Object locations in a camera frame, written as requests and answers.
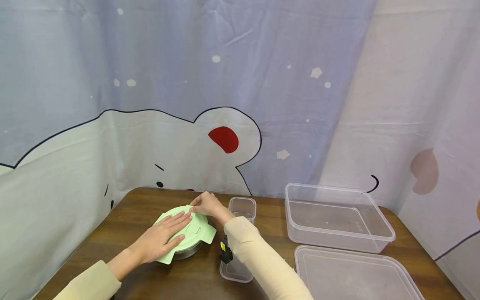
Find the wooden table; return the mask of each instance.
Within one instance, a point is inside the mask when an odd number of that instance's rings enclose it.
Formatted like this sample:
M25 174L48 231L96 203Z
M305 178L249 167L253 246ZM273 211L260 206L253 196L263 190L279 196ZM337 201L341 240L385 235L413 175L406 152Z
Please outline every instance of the wooden table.
M132 244L163 212L188 204L197 192L138 188L125 196L68 259L35 299L52 299L74 277L98 260L108 262ZM225 205L232 195L216 194ZM263 238L295 268L294 250L298 244L287 235L284 202L281 199L253 197L257 201L255 225ZM463 299L440 268L415 240L398 217L382 208L396 232L395 242L382 252L397 259L408 270L426 300ZM123 281L115 295L121 299L263 299L264 294L254 283L241 284L224 280L218 271L217 258L221 226L209 223L218 233L212 245L203 245L197 254L171 265L145 264Z

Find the cartoon bear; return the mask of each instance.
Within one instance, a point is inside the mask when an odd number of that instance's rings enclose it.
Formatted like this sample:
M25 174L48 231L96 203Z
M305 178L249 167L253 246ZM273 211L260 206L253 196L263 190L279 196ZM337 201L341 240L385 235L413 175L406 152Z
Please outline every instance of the cartoon bear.
M0 290L31 297L136 187L250 195L237 167L260 147L255 122L228 107L194 121L108 110L46 139L15 169L0 166L0 217L8 224L0 228L0 253L9 258Z

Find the cream sleeve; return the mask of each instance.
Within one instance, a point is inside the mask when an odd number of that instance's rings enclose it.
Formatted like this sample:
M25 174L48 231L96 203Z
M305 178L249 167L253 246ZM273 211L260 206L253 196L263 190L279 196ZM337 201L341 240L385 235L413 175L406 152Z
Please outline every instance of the cream sleeve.
M270 300L313 300L302 279L245 217L231 219L224 230L233 255L247 266Z
M109 300L121 283L103 261L75 277L54 300Z

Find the green lid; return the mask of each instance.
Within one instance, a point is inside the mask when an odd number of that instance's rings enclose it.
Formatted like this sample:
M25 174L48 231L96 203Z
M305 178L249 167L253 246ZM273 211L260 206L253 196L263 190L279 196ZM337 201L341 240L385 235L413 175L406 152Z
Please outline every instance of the green lid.
M185 205L172 208L166 213L163 213L158 218L158 220L155 221L154 224L160 222L161 219L165 218L168 215L174 216L182 211L187 213L190 211L191 207L191 205ZM202 214L192 213L192 220L190 221L190 223L188 223L188 225L185 226L184 229L180 230L170 238L170 240L172 240L176 236L184 234L185 238L183 239L183 241L181 241L181 243L177 247L173 248L172 251L157 259L157 261L163 264L170 264L172 262L175 252L187 250L195 246L199 241L204 241L207 244L211 244L215 233L216 229L208 224L207 217Z

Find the fabric backdrop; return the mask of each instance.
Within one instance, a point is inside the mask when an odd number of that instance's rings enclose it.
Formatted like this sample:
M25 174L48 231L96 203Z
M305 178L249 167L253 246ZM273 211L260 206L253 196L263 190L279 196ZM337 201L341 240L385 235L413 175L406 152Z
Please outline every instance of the fabric backdrop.
M398 213L480 299L479 2L379 0L321 184Z
M375 0L0 0L0 298L138 186L318 183Z

